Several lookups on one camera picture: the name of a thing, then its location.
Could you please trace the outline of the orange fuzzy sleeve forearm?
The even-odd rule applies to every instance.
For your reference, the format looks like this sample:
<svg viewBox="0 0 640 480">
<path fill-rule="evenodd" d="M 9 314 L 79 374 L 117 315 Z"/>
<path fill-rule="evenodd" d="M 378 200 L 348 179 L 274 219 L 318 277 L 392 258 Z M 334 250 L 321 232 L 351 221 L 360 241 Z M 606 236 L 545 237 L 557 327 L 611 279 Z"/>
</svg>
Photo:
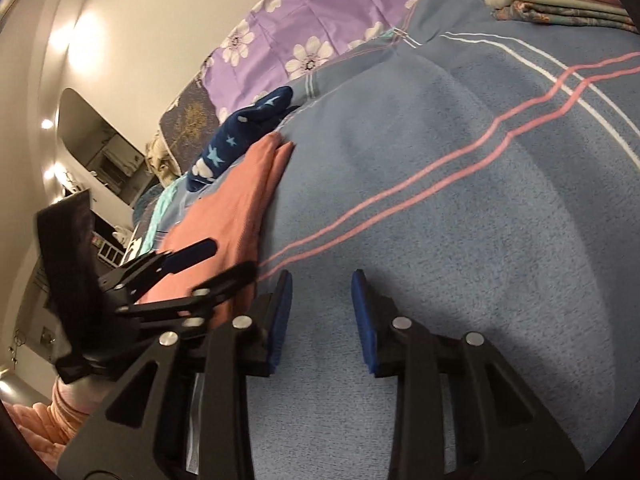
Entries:
<svg viewBox="0 0 640 480">
<path fill-rule="evenodd" d="M 95 411 L 84 415 L 59 408 L 52 403 L 52 392 L 49 404 L 2 404 L 29 447 L 52 471 L 58 466 L 66 445 Z"/>
</svg>

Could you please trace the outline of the gloved left hand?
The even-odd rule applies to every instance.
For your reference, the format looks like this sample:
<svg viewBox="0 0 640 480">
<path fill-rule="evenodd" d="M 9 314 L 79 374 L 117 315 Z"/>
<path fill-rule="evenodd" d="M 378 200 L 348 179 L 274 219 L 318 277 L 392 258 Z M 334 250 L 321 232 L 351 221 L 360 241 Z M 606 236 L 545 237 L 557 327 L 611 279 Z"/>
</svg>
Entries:
<svg viewBox="0 0 640 480">
<path fill-rule="evenodd" d="M 90 415 L 114 389 L 116 382 L 100 376 L 87 376 L 66 384 L 56 378 L 52 390 L 52 403 L 84 415 Z"/>
</svg>

